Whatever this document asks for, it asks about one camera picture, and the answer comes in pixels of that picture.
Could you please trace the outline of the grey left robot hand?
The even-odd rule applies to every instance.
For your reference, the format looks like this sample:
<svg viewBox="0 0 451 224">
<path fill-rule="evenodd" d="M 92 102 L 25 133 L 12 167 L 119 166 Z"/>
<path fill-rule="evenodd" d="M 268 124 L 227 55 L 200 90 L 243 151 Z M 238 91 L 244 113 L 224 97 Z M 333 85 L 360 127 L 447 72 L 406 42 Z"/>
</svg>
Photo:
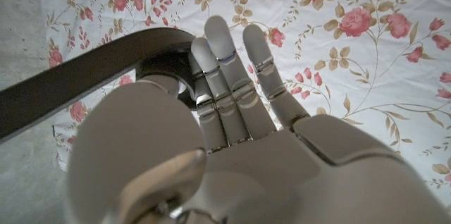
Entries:
<svg viewBox="0 0 451 224">
<path fill-rule="evenodd" d="M 148 75 L 107 94 L 80 126 L 69 223 L 449 223 L 386 145 L 286 90 L 262 30 L 243 32 L 257 93 L 228 26 L 192 42 L 197 114 L 178 83 Z"/>
</svg>

